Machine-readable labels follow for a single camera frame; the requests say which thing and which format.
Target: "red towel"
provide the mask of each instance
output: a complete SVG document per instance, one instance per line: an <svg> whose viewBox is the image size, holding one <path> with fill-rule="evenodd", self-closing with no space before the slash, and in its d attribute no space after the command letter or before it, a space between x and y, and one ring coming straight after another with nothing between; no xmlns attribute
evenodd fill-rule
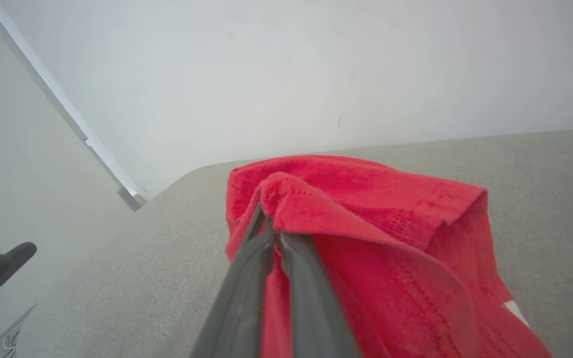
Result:
<svg viewBox="0 0 573 358"><path fill-rule="evenodd" d="M503 306L484 188L346 157L233 170L232 260L259 201L276 231L312 234L365 357L549 357ZM291 356L289 282L275 249L262 356Z"/></svg>

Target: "gray tabletop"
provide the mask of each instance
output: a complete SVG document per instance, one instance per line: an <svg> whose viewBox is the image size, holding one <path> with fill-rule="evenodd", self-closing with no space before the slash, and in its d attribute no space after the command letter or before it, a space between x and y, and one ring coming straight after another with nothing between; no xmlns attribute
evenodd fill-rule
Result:
<svg viewBox="0 0 573 358"><path fill-rule="evenodd" d="M498 269L535 333L573 357L573 131L344 150L489 189ZM189 355L229 267L225 188L243 163L191 172L155 197L48 299L20 358Z"/></svg>

